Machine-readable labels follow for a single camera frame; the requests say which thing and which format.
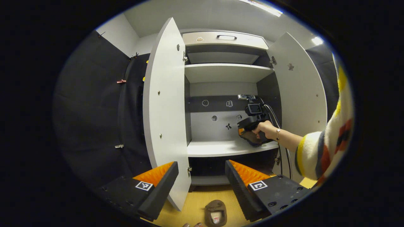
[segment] open cabinet door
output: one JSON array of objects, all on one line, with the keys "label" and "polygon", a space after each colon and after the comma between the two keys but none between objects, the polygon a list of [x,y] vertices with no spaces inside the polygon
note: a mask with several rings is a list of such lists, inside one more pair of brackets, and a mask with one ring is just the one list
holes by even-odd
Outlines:
[{"label": "open cabinet door", "polygon": [[178,162],[168,200],[181,210],[191,177],[187,168],[183,55],[185,44],[173,18],[161,29],[150,53],[143,92],[143,125],[152,168]]},{"label": "open cabinet door", "polygon": [[[273,67],[281,98],[282,129],[300,136],[323,131],[327,124],[327,102],[320,75],[309,55],[289,33],[277,39],[267,53],[276,61]],[[300,182],[303,177],[295,167],[295,151],[290,154],[292,179]],[[288,176],[288,167],[284,166],[284,175]]]}]

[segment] floor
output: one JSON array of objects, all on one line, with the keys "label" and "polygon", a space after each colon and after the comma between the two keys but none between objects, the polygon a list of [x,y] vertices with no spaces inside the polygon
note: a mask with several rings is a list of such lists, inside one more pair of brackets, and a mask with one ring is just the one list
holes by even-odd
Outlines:
[{"label": "floor", "polygon": [[[306,188],[311,188],[315,183],[316,181],[308,178],[304,178],[300,182]],[[196,187],[193,192],[188,193],[181,212],[177,211],[167,200],[158,219],[152,223],[163,227],[182,227],[185,223],[189,223],[193,227],[196,223],[202,222],[202,225],[206,226],[204,208],[212,200],[221,200],[226,205],[227,223],[225,226],[245,226],[251,223],[245,219],[230,185]]]}]

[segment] bracelet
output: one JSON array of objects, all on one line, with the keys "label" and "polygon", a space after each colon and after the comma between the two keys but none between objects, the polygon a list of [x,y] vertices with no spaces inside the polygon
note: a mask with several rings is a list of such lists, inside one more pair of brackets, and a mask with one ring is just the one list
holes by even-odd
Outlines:
[{"label": "bracelet", "polygon": [[280,129],[277,129],[276,130],[276,141],[278,141],[278,142],[279,142],[279,132],[280,132]]}]

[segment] sweater sleeve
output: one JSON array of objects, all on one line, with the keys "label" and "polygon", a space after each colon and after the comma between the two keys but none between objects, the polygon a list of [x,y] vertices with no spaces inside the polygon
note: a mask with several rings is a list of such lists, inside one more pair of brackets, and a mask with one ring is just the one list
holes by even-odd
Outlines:
[{"label": "sweater sleeve", "polygon": [[307,178],[324,180],[334,170],[349,143],[353,124],[352,96],[347,78],[337,65],[339,100],[322,132],[312,132],[300,141],[295,155],[298,172]]}]

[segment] brown slipper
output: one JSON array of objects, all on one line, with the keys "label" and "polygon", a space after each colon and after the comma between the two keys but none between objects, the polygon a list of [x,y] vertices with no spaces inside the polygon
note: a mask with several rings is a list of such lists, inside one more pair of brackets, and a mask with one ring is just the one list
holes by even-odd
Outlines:
[{"label": "brown slipper", "polygon": [[205,206],[205,224],[209,227],[224,226],[227,222],[226,206],[220,200],[213,200]]}]

